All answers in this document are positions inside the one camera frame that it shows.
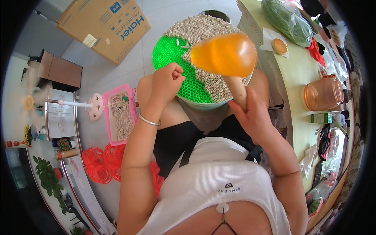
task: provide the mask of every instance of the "brown cabinet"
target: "brown cabinet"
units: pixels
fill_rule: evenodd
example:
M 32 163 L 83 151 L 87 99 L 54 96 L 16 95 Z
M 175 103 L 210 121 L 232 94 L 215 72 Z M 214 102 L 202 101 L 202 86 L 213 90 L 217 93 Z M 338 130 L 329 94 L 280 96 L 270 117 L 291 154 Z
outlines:
M 37 61 L 40 62 L 38 77 L 52 81 L 53 88 L 69 92 L 80 89 L 81 66 L 44 50 Z

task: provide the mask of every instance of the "orange tubing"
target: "orange tubing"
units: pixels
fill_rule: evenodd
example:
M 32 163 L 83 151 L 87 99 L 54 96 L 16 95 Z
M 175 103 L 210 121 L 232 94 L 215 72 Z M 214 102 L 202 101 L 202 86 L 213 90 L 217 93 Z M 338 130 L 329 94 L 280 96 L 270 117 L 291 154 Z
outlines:
M 92 181 L 106 184 L 114 178 L 120 182 L 121 162 L 125 146 L 125 144 L 117 146 L 108 144 L 104 151 L 98 147 L 92 147 L 83 151 L 82 160 L 85 171 Z M 159 167 L 156 162 L 150 163 L 150 171 L 152 173 L 155 195 L 158 198 L 164 177 L 158 174 Z
M 92 181 L 107 184 L 112 176 L 103 163 L 104 152 L 98 147 L 92 147 L 82 152 L 85 171 Z

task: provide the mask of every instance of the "woman's left hand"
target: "woman's left hand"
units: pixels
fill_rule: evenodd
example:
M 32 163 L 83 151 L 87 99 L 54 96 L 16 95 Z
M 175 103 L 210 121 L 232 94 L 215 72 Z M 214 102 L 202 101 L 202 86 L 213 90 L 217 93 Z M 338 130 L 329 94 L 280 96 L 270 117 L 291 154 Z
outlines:
M 183 69 L 175 62 L 155 71 L 149 102 L 154 100 L 164 109 L 175 98 L 185 80 L 181 75 L 182 72 Z

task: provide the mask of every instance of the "white pendant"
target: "white pendant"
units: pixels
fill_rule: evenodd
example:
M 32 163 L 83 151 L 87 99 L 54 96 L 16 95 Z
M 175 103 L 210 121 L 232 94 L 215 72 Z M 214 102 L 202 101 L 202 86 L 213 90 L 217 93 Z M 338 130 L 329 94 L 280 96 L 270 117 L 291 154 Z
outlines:
M 220 203 L 217 206 L 217 211 L 218 213 L 221 213 L 221 214 L 228 212 L 229 209 L 230 209 L 230 206 L 227 203 Z

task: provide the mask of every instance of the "silver bangle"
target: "silver bangle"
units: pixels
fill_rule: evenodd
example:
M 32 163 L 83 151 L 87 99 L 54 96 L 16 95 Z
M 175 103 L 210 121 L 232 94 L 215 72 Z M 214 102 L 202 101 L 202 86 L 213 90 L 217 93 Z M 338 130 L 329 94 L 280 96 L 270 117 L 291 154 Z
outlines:
M 143 120 L 144 122 L 146 122 L 146 123 L 148 123 L 150 125 L 153 125 L 153 126 L 160 126 L 160 125 L 162 125 L 162 122 L 160 120 L 159 120 L 158 123 L 153 123 L 151 121 L 146 120 L 143 116 L 141 116 L 141 113 L 138 115 L 138 117 L 141 118 L 141 120 Z

